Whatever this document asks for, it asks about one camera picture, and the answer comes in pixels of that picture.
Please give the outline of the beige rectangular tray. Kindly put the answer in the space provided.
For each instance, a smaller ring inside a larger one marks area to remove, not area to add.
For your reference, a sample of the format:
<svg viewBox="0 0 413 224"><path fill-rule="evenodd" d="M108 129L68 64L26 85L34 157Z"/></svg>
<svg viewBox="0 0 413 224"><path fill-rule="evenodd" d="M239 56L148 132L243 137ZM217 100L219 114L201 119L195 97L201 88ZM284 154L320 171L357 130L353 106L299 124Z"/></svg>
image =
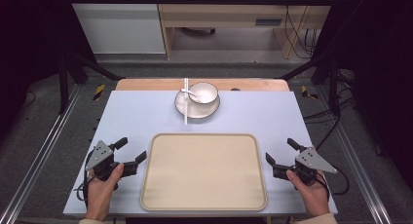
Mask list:
<svg viewBox="0 0 413 224"><path fill-rule="evenodd" d="M141 205L151 211L255 211L267 204L250 134L160 133L151 143Z"/></svg>

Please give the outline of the light blue table mat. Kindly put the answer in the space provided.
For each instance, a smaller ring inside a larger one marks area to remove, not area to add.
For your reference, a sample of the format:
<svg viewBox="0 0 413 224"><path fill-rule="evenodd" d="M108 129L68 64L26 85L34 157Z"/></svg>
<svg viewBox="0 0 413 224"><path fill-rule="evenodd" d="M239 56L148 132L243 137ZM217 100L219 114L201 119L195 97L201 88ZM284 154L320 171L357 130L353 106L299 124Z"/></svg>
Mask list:
<svg viewBox="0 0 413 224"><path fill-rule="evenodd" d="M116 151L116 161L134 160L143 151L146 160L136 175L124 177L113 193L110 215L124 217L235 217L303 214L306 209L293 185L273 176L266 162L270 154L277 163L291 166L299 155L287 144L289 138L306 147L312 145L296 97L292 92L222 91L218 109L210 116L182 116L174 104L176 91L114 91L98 124L93 145L126 137L128 143ZM160 133L250 134L258 145L267 204L255 211L151 211L141 205L141 192L151 143Z"/></svg>

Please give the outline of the wooden desk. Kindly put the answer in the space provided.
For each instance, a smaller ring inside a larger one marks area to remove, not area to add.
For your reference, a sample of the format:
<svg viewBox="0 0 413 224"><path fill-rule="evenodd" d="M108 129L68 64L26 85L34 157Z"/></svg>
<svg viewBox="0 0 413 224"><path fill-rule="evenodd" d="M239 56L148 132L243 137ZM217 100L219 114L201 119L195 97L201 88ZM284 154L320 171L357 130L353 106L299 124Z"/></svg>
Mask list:
<svg viewBox="0 0 413 224"><path fill-rule="evenodd" d="M274 30L282 55L292 57L304 43L299 34L306 29L322 29L328 6L276 5L186 5L158 6L164 41L171 49L175 28L266 27Z"/></svg>

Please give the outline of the white bowl with dark rim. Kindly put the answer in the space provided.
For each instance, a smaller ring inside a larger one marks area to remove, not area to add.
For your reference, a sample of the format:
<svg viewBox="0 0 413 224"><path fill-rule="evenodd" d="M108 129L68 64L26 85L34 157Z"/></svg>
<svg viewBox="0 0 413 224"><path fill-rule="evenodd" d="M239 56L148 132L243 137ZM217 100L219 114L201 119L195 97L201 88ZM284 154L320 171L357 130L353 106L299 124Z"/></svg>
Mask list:
<svg viewBox="0 0 413 224"><path fill-rule="evenodd" d="M193 101L201 104L212 103L218 97L218 89L211 83L197 83L192 85L189 90L194 92L198 98L194 98L191 95L189 95L189 97Z"/></svg>

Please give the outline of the white plate with dark rim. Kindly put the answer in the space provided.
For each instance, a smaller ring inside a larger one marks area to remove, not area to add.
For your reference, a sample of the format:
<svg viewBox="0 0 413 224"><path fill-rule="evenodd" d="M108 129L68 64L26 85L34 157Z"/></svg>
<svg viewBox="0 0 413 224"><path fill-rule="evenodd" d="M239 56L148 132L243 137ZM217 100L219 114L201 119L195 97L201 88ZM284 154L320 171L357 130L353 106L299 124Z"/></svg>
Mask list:
<svg viewBox="0 0 413 224"><path fill-rule="evenodd" d="M218 96L212 103L201 104L193 101L189 94L188 97L185 97L185 93L178 92L174 104L180 114L187 115L188 118L192 119L202 119L212 115L218 109L220 98Z"/></svg>

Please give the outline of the yellow black floor tape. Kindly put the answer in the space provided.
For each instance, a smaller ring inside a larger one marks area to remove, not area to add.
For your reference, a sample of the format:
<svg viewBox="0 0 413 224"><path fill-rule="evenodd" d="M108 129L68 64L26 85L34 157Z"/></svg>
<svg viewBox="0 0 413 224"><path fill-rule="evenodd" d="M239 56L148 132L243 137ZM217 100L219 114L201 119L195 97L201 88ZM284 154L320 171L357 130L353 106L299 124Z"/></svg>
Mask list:
<svg viewBox="0 0 413 224"><path fill-rule="evenodd" d="M101 84L96 88L96 91L94 93L94 97L93 100L99 100L99 98L101 97L103 90L105 88L105 85Z"/></svg>
<svg viewBox="0 0 413 224"><path fill-rule="evenodd" d="M301 86L301 94L302 96L308 97L311 99L319 99L319 96L317 94L309 93L306 86Z"/></svg>

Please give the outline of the white cabinet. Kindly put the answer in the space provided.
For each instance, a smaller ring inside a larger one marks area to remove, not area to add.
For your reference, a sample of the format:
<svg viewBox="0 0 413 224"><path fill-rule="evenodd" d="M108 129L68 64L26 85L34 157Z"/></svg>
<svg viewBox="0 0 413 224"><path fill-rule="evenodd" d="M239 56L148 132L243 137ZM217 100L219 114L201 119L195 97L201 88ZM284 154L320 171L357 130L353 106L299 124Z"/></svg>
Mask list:
<svg viewBox="0 0 413 224"><path fill-rule="evenodd" d="M164 54L156 4L73 4L96 55Z"/></svg>

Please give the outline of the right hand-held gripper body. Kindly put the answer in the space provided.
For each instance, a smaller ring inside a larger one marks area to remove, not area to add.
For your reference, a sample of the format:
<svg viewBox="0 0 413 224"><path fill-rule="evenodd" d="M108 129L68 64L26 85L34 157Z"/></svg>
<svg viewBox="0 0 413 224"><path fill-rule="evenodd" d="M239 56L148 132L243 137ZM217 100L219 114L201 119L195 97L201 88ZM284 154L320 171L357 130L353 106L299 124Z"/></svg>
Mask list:
<svg viewBox="0 0 413 224"><path fill-rule="evenodd" d="M313 148L300 150L299 155L295 157L293 170L306 185L310 185L316 180L319 170L330 173L338 172L337 168L320 156Z"/></svg>

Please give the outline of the black horizontal frame bar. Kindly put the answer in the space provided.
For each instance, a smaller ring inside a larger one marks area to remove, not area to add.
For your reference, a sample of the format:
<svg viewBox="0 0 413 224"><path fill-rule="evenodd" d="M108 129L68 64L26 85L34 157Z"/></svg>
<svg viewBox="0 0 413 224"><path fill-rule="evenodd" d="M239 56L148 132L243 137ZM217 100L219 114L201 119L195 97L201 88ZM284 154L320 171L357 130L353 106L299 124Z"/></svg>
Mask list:
<svg viewBox="0 0 413 224"><path fill-rule="evenodd" d="M76 4L332 6L336 0L68 0Z"/></svg>

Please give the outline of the person's right hand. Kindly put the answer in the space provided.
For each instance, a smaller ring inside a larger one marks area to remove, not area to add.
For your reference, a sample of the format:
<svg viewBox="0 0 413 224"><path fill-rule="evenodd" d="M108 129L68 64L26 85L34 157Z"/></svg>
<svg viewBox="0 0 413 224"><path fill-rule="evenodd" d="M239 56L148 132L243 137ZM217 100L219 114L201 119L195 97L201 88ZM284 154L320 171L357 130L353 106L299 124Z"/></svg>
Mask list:
<svg viewBox="0 0 413 224"><path fill-rule="evenodd" d="M319 183L313 185L304 184L291 170L286 172L288 180L300 193L307 215L310 218L318 217L330 212L327 192Z"/></svg>

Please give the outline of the aluminium floor rail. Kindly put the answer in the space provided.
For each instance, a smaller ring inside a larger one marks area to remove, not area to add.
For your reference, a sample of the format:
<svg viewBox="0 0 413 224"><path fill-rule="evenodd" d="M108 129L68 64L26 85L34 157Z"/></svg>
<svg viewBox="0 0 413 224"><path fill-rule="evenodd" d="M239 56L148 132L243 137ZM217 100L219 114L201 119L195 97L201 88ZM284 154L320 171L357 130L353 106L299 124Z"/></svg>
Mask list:
<svg viewBox="0 0 413 224"><path fill-rule="evenodd" d="M69 118L74 105L76 104L79 94L82 90L81 85L74 85L73 91L69 96L66 107L59 113L56 120L48 132L42 146L40 147L34 161L24 176L21 184L16 190L13 198L8 203L2 214L0 215L0 224L14 224L17 220L19 213L25 204L28 196L30 195L36 180L39 177L45 163L47 162L51 152L53 151L56 141L64 128L67 119Z"/></svg>
<svg viewBox="0 0 413 224"><path fill-rule="evenodd" d="M371 140L358 111L352 104L341 110L341 117L329 140L333 147L324 149L330 153L333 148L344 157L339 163L350 178L351 189L346 195L335 196L338 218L345 224L393 224L393 221L380 198L365 160L374 151Z"/></svg>

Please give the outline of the dark curtain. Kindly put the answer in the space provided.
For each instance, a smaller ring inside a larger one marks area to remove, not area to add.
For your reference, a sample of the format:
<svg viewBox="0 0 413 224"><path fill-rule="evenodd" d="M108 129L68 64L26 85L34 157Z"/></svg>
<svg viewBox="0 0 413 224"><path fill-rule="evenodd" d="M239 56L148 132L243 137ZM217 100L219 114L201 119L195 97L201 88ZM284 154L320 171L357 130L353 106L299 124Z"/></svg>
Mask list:
<svg viewBox="0 0 413 224"><path fill-rule="evenodd" d="M75 82L87 80L72 55L94 60L70 3L0 0L0 139L12 127L29 86L56 75L61 61Z"/></svg>
<svg viewBox="0 0 413 224"><path fill-rule="evenodd" d="M337 37L334 55L355 73L361 115L413 191L413 0L338 1L316 53Z"/></svg>

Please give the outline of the black chair base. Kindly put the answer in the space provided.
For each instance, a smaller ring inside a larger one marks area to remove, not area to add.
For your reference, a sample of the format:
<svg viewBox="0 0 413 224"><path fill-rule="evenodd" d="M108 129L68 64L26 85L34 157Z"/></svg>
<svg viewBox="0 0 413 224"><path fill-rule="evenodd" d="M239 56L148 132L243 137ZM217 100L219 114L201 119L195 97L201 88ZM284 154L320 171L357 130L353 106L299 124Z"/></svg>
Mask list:
<svg viewBox="0 0 413 224"><path fill-rule="evenodd" d="M191 36L209 36L213 35L216 31L215 28L188 28L188 27L181 27L180 30Z"/></svg>

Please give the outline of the wooden table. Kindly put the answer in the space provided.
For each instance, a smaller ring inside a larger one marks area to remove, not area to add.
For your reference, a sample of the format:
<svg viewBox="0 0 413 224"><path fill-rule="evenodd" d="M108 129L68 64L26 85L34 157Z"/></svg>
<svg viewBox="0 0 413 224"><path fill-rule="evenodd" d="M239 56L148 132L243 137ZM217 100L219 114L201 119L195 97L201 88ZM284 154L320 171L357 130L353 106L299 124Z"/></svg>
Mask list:
<svg viewBox="0 0 413 224"><path fill-rule="evenodd" d="M220 91L271 91L289 92L289 86L282 79L261 78L189 78L188 84L200 82L214 84ZM178 91L184 87L183 78L151 78L122 79L116 86L116 91Z"/></svg>

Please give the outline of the person's left hand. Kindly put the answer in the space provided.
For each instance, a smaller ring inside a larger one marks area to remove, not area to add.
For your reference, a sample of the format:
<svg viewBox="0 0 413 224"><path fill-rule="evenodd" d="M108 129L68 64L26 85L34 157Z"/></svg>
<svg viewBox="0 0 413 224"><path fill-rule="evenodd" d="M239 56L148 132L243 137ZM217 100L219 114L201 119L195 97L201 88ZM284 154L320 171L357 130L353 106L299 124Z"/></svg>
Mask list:
<svg viewBox="0 0 413 224"><path fill-rule="evenodd" d="M88 186L88 206L85 218L104 221L110 209L112 194L116 183L124 170L123 164L118 164L106 181L93 179Z"/></svg>

